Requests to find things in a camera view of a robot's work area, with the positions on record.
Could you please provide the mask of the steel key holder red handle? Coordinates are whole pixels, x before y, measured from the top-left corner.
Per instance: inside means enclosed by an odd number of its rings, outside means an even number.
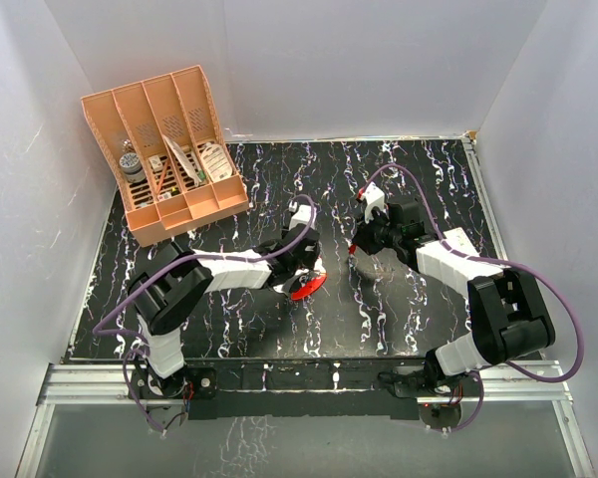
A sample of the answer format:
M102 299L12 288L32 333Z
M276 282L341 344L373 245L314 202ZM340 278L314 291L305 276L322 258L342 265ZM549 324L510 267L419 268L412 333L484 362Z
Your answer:
M276 293L292 301L301 301L318 291L327 280L327 271L319 257L311 269L299 269L285 283L274 286Z

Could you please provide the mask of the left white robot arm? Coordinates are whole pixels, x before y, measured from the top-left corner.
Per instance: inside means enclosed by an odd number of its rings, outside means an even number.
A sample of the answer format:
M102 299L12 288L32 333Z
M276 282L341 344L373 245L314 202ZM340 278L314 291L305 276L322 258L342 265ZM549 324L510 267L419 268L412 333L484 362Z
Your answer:
M167 245L128 287L148 348L145 384L165 397L183 391L186 363L180 330L206 295L272 290L295 301L318 290L326 278L320 234L304 224L285 229L278 239L224 255Z

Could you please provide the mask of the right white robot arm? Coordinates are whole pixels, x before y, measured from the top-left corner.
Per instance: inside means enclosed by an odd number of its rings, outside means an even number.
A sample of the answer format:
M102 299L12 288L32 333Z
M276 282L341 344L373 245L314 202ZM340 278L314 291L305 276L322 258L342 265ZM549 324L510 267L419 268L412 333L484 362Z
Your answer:
M375 255L385 249L414 272L434 278L462 295L470 330L425 355L421 369L382 372L390 390L411 396L420 390L445 395L470 372L533 354L554 344L555 329L536 279L516 267L501 268L468 259L464 243L446 247L426 230L417 203L388 203L360 194L350 249Z

